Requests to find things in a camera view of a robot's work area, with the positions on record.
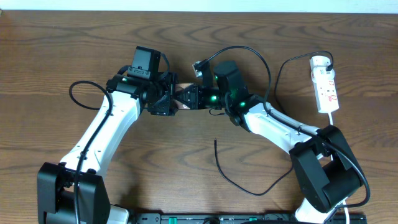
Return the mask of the bronze Galaxy smartphone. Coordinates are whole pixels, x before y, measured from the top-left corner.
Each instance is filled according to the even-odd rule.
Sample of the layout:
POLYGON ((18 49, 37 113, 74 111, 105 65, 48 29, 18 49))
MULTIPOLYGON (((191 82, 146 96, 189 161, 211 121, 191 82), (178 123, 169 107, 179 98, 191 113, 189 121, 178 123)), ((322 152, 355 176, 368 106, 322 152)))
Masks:
POLYGON ((197 107, 197 88, 193 83, 180 83, 175 86, 174 103, 176 109, 194 110, 197 107))

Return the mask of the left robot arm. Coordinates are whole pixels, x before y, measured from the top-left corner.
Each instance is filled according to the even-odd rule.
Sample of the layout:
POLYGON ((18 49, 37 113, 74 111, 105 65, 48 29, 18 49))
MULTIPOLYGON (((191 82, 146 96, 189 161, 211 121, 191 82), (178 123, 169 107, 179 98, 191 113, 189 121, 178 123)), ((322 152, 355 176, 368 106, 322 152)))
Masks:
POLYGON ((143 110, 175 114, 171 107, 178 78, 158 73, 149 79, 117 73, 102 89, 104 100, 84 135, 58 164, 37 174, 39 223, 128 223, 128 209, 112 205, 104 178, 122 138, 143 110))

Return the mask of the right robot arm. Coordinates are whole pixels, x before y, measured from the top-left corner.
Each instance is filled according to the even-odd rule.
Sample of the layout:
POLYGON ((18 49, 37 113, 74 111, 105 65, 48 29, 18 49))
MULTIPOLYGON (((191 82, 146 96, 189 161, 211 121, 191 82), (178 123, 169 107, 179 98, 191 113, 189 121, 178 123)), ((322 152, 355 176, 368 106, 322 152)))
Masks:
POLYGON ((294 217, 299 222, 326 223, 345 208, 345 200, 360 187, 368 188, 343 133, 332 124, 320 129, 300 123, 250 94, 234 61, 214 68, 216 87, 179 84, 176 100, 185 110, 224 109, 231 122, 258 134, 291 158, 305 198, 294 217))

